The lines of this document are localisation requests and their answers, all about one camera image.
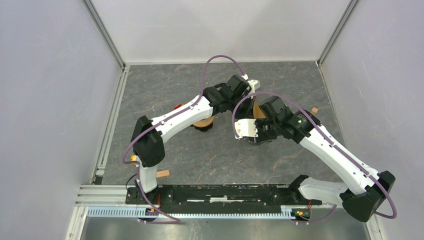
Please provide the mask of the brown paper coffee filter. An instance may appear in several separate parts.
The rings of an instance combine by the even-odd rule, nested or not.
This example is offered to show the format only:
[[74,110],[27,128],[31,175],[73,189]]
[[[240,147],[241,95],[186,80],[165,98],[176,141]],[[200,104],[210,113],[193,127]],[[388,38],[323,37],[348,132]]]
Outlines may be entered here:
[[254,103],[252,112],[253,112],[254,119],[266,119],[266,116],[262,112],[258,103]]

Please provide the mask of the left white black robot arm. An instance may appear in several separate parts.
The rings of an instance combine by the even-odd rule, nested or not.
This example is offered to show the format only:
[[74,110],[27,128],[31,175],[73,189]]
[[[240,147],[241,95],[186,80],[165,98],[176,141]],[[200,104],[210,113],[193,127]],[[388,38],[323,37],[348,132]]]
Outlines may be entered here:
[[140,117],[130,142],[134,154],[131,162],[138,168],[136,184],[139,199],[145,204],[156,200],[158,165],[165,158],[165,143],[169,139],[187,127],[227,111],[234,113],[237,119],[251,118],[252,99],[248,98],[244,103],[240,100],[260,86],[260,81],[249,79],[246,74],[235,74],[227,82],[202,89],[194,99],[169,113],[152,119],[145,115]]

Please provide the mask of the dark brown dripper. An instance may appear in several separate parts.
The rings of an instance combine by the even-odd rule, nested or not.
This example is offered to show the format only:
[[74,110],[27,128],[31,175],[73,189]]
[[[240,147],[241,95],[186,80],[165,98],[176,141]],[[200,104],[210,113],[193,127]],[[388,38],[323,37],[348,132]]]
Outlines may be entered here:
[[204,127],[198,127],[198,126],[193,126],[193,127],[200,132],[207,132],[208,130],[210,130],[213,127],[213,124],[210,124],[210,125],[204,126]]

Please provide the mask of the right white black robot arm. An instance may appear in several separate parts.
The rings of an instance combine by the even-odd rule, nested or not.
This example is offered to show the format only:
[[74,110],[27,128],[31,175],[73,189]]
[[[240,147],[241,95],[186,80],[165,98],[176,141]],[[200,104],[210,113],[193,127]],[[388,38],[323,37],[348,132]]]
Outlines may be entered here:
[[271,96],[254,110],[260,142],[282,136],[309,150],[341,179],[331,182],[299,175],[289,185],[289,199],[295,204],[318,200],[342,206],[354,219],[367,222],[372,215],[395,219],[398,215],[390,191],[395,176],[365,164],[340,144],[315,115],[305,109],[292,112],[277,96]]

